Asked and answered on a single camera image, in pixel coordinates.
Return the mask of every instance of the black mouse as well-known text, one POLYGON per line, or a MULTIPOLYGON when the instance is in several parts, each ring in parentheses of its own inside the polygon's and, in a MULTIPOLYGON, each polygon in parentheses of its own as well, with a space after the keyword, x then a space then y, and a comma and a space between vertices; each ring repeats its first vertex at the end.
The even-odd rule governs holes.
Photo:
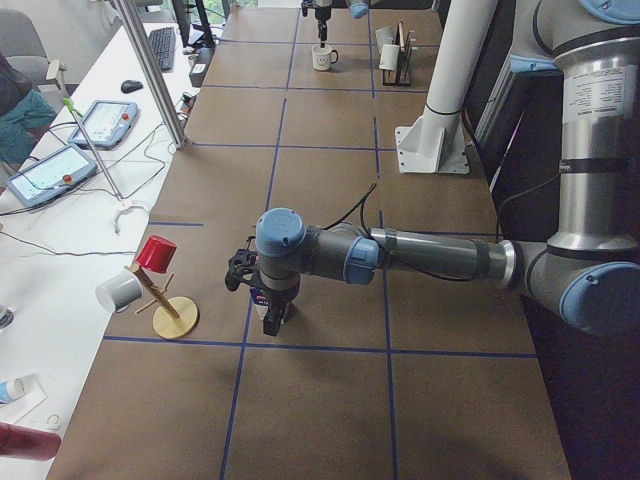
POLYGON ((142 82, 139 82, 137 80, 125 80, 124 82, 122 82, 122 85, 120 85, 120 91, 122 93, 135 92, 136 90, 140 90, 141 88, 142 82))

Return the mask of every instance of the white bottle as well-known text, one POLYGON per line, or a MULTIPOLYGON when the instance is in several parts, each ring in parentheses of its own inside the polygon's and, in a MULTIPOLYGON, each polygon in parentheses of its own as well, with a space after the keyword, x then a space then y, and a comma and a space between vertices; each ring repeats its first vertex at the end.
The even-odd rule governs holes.
POLYGON ((24 395, 24 382, 19 378, 12 378, 0 383, 0 406, 11 403, 24 395))

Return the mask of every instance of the wooden stand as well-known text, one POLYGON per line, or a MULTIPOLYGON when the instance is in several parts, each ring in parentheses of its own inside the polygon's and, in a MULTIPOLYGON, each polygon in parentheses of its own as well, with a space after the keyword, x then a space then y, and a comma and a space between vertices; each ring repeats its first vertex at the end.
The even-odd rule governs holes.
POLYGON ((155 299, 138 309, 136 313, 146 310, 156 302, 161 305, 153 315, 153 329, 159 336, 168 340, 180 338, 196 326, 199 312, 193 300, 187 297, 167 299, 164 296, 173 275, 169 277, 164 287, 159 288, 157 285, 154 285, 153 281, 137 263, 134 263, 128 270, 136 276, 144 288, 155 299))

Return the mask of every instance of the tablet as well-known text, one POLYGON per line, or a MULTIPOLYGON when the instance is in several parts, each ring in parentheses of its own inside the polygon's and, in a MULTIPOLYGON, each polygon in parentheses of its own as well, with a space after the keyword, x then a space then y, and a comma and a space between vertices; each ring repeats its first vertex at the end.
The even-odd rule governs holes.
MULTIPOLYGON (((96 100, 82 118, 84 128, 96 148, 111 150, 129 133, 138 118, 138 106, 133 102, 112 102, 96 100)), ((88 148, 80 128, 76 127, 69 143, 88 148)))
POLYGON ((7 187, 25 207, 36 207, 72 189, 96 171, 96 162, 76 145, 11 175, 7 187))

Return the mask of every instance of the red cylinder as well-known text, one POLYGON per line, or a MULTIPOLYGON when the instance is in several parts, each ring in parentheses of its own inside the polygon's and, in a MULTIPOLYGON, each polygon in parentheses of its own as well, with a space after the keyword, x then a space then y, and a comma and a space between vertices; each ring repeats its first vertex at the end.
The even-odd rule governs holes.
POLYGON ((166 273, 176 248, 176 244, 166 238, 151 235, 142 247, 136 262, 152 272, 166 273))
POLYGON ((0 423, 0 457, 49 460, 58 453, 60 443, 55 433, 0 423))

